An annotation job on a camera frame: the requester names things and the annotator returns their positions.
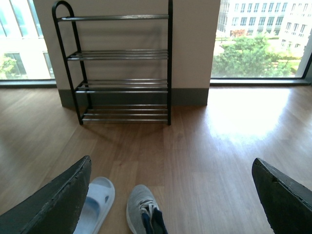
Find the baseboard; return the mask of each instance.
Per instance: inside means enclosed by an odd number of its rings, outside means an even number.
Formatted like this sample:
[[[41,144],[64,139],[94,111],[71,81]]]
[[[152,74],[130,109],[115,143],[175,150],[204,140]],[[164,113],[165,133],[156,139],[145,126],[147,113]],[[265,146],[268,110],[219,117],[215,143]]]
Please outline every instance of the baseboard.
[[[208,88],[172,89],[172,105],[207,105]],[[62,106],[73,107],[70,90],[58,90]],[[87,105],[86,95],[77,96],[79,105]],[[94,105],[166,104],[166,94],[91,94]]]

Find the tree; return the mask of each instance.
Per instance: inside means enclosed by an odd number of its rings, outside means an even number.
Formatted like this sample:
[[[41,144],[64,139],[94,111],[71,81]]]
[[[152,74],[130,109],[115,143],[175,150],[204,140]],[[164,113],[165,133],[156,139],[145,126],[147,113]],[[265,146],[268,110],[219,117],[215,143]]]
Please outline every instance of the tree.
[[[7,79],[7,75],[11,73],[16,60],[5,55],[0,55],[0,79]]]
[[[281,62],[283,56],[270,50],[265,35],[241,36],[233,42],[223,45],[224,52],[214,56],[212,77],[284,77],[291,74],[291,65],[288,61]]]

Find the slide sandal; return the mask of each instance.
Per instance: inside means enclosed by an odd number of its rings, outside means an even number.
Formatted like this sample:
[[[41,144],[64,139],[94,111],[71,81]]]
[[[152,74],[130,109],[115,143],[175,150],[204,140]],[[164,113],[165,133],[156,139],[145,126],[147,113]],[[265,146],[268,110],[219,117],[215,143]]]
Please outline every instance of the slide sandal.
[[[115,199],[115,188],[105,177],[97,177],[89,184],[74,234],[97,234]]]

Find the laminate flooring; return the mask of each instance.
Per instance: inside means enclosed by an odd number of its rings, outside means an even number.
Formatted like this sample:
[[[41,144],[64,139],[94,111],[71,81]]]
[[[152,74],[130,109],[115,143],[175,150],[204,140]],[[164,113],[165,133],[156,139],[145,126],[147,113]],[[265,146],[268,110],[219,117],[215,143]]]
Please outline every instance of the laminate flooring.
[[[0,90],[0,214],[84,155],[116,198],[100,234],[131,233],[132,188],[155,195],[170,234],[271,234],[251,174],[260,157],[312,190],[312,87],[216,88],[172,125],[78,124],[57,89]]]

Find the sneaker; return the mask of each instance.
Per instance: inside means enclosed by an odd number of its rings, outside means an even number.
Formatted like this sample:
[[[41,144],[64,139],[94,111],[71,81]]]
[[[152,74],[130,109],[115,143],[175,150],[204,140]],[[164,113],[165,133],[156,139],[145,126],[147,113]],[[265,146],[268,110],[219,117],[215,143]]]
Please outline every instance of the sneaker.
[[[127,222],[134,234],[168,234],[162,212],[145,185],[135,186],[129,196]]]

